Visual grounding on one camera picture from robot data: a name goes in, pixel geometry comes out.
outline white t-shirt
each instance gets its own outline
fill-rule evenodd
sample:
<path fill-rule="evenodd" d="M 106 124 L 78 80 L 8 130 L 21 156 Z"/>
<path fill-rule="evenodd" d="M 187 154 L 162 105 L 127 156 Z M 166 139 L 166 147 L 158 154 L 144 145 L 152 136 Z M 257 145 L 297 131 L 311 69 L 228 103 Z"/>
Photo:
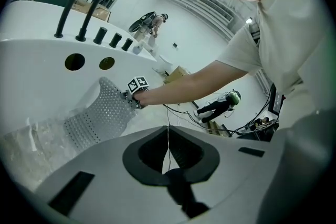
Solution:
<path fill-rule="evenodd" d="M 217 60 L 247 72 L 263 68 L 286 97 L 279 125 L 291 127 L 315 110 L 298 70 L 331 23 L 321 0 L 261 0 L 258 14 L 259 43 L 253 40 L 251 25 L 247 24 Z"/>

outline pipe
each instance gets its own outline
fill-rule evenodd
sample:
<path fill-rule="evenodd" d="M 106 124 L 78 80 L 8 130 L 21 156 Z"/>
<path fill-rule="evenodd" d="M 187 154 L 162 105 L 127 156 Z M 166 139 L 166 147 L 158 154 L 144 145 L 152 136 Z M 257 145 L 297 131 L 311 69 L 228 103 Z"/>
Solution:
<path fill-rule="evenodd" d="M 86 34 L 86 30 L 87 30 L 87 28 L 88 28 L 88 25 L 89 25 L 91 16 L 92 16 L 93 12 L 95 11 L 95 9 L 97 8 L 97 6 L 98 6 L 98 4 L 99 4 L 100 1 L 101 1 L 101 0 L 93 0 L 93 1 L 92 1 L 91 7 L 90 7 L 90 9 L 89 9 L 89 11 L 88 11 L 88 13 L 87 13 L 87 15 L 86 15 L 86 17 L 85 17 L 83 26 L 82 26 L 82 28 L 79 30 L 79 34 L 78 34 L 78 36 L 76 36 L 76 39 L 77 39 L 78 41 L 84 42 L 84 41 L 86 40 L 86 38 L 85 38 L 85 34 Z"/>
<path fill-rule="evenodd" d="M 68 0 L 67 4 L 65 5 L 61 18 L 59 19 L 57 30 L 56 30 L 56 33 L 54 34 L 54 37 L 57 37 L 57 38 L 63 37 L 62 32 L 63 32 L 64 24 L 65 24 L 65 21 L 67 20 L 69 12 L 75 1 L 76 0 Z"/>

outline sleeve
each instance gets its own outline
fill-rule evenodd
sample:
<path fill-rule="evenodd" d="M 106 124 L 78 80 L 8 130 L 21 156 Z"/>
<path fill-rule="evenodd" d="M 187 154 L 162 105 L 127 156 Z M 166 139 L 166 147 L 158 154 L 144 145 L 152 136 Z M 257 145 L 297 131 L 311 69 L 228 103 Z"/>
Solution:
<path fill-rule="evenodd" d="M 156 27 L 159 28 L 162 25 L 162 23 L 163 23 L 163 18 L 158 17 L 158 20 L 156 22 Z"/>
<path fill-rule="evenodd" d="M 252 38 L 248 24 L 235 34 L 217 61 L 245 72 L 254 72 L 262 67 L 259 49 Z"/>

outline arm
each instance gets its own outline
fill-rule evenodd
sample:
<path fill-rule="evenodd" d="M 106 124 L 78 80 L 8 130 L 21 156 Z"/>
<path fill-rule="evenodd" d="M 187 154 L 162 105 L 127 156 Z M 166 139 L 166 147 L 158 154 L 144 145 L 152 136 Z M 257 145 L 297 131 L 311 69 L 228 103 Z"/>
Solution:
<path fill-rule="evenodd" d="M 155 23 L 155 27 L 153 29 L 154 35 L 158 35 L 159 27 L 162 25 L 163 19 L 161 17 L 158 17 L 158 21 Z"/>
<path fill-rule="evenodd" d="M 203 98 L 247 72 L 214 61 L 197 73 L 186 75 L 162 87 L 136 93 L 141 105 L 186 103 Z"/>

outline man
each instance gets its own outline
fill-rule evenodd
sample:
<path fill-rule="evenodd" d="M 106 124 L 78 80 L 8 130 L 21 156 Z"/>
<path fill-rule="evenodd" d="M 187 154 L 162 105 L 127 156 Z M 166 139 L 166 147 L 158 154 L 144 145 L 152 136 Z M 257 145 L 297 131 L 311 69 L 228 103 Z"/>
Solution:
<path fill-rule="evenodd" d="M 315 111 L 298 71 L 332 26 L 324 5 L 321 0 L 257 1 L 259 19 L 240 29 L 216 61 L 197 73 L 134 97 L 142 105 L 191 102 L 263 68 L 286 97 L 280 128 L 291 127 Z M 260 31 L 256 39 L 255 28 Z"/>
<path fill-rule="evenodd" d="M 223 97 L 219 97 L 217 101 L 211 103 L 210 105 L 207 105 L 202 109 L 195 110 L 194 114 L 196 117 L 199 117 L 200 114 L 203 114 L 205 112 L 214 110 L 214 112 L 210 116 L 200 119 L 198 123 L 207 123 L 210 120 L 213 120 L 214 118 L 222 115 L 226 111 L 232 111 L 233 107 L 239 103 L 241 98 L 242 96 L 240 95 L 240 93 L 233 90 L 229 94 Z"/>
<path fill-rule="evenodd" d="M 155 38 L 158 37 L 159 27 L 162 25 L 162 23 L 165 23 L 167 20 L 168 20 L 167 14 L 157 15 L 149 25 L 150 28 L 149 33 L 153 35 Z"/>

